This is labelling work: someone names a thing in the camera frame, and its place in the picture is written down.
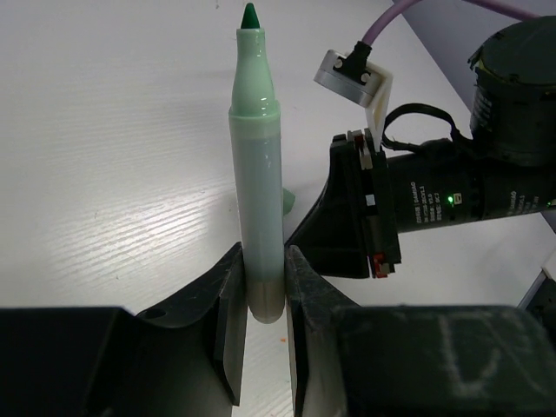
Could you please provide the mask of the green highlighter cap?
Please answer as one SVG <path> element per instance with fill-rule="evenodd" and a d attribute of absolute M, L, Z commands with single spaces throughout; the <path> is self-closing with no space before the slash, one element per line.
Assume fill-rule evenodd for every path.
<path fill-rule="evenodd" d="M 296 196 L 292 191 L 285 188 L 282 189 L 282 206 L 284 216 L 288 215 L 292 211 L 295 205 L 295 200 Z"/>

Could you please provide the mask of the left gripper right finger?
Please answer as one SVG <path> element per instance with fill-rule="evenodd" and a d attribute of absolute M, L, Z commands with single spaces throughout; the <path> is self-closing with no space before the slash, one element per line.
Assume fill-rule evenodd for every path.
<path fill-rule="evenodd" d="M 555 348 L 509 306 L 362 307 L 286 252 L 297 416 L 552 416 Z"/>

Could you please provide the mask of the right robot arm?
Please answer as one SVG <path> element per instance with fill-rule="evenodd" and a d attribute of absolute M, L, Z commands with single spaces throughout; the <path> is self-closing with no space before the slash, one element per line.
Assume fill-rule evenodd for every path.
<path fill-rule="evenodd" d="M 319 274 L 382 278 L 399 237 L 555 207 L 555 19 L 490 36 L 476 73 L 470 136 L 397 142 L 369 129 L 333 138 L 321 195 L 289 238 Z"/>

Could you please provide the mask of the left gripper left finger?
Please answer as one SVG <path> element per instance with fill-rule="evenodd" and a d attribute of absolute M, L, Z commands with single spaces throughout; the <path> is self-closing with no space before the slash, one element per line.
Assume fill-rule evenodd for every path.
<path fill-rule="evenodd" d="M 247 326 L 242 247 L 139 314 L 5 308 L 4 416 L 229 416 Z"/>

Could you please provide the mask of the green highlighter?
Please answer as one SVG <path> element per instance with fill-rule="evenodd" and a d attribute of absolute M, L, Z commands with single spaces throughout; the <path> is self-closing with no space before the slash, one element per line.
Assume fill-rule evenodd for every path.
<path fill-rule="evenodd" d="M 266 34 L 247 3 L 236 31 L 236 66 L 228 125 L 248 306 L 261 323 L 276 322 L 285 303 L 281 108 Z"/>

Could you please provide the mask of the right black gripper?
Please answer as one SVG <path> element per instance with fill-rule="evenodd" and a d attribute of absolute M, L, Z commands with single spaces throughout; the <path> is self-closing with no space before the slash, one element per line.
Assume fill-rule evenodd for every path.
<path fill-rule="evenodd" d="M 332 144 L 325 186 L 287 245 L 319 275 L 386 278 L 401 262 L 386 154 L 368 129 L 334 136 Z"/>

